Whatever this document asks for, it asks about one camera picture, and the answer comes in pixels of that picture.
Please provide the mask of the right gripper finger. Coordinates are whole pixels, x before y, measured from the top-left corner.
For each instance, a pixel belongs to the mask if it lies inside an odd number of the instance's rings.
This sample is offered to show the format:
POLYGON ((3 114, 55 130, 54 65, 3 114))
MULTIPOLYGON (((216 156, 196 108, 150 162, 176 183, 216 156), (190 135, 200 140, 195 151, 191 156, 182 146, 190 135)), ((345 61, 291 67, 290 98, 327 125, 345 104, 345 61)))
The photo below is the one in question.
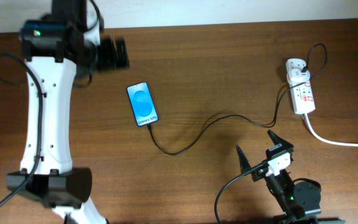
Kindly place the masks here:
POLYGON ((236 145, 236 152, 239 158, 241 174, 250 174, 252 170, 249 161, 239 145, 236 145))
POLYGON ((281 137, 276 135, 272 130, 269 129, 267 131, 267 134, 269 135, 270 139, 274 143, 274 146, 272 147, 272 149, 278 149, 280 147, 285 147, 285 141, 281 137))

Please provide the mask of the blue Galaxy smartphone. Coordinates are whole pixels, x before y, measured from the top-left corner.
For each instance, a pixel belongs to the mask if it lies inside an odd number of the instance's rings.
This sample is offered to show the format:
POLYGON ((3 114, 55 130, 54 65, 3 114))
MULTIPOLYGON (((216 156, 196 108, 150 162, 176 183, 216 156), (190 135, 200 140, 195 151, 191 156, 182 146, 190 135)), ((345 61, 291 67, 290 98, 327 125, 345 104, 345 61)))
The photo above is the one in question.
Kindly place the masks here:
POLYGON ((146 82, 127 87, 136 125, 146 126, 159 120, 149 86, 146 82))

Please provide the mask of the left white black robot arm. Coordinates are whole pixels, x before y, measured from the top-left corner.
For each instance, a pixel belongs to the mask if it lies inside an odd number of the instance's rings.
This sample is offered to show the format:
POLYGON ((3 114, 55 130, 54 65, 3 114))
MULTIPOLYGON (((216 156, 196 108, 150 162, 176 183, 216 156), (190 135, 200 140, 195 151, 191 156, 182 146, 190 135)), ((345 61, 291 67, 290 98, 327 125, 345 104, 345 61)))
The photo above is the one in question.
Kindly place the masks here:
POLYGON ((102 39, 99 11, 87 1, 53 1, 51 11, 20 31, 29 88, 27 140, 20 168, 7 175, 12 195, 41 203, 65 223, 106 223, 91 199, 92 174, 73 167, 70 97, 77 78, 129 67, 123 39, 102 39))

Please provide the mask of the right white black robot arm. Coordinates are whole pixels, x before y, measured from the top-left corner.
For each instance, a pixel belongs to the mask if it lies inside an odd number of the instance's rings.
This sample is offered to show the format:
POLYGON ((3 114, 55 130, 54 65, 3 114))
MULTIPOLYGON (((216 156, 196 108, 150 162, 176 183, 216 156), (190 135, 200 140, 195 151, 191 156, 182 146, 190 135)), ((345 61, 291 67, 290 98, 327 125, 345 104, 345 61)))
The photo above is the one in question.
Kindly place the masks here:
POLYGON ((321 184, 315 180, 293 180, 287 167, 293 162, 294 145, 267 131, 273 146, 266 150, 266 159, 256 166, 249 164, 246 155, 236 146, 241 177, 250 175, 254 182, 264 180, 269 192, 278 202, 283 214, 273 217, 273 223, 345 223, 339 218, 318 218, 321 214, 321 184))

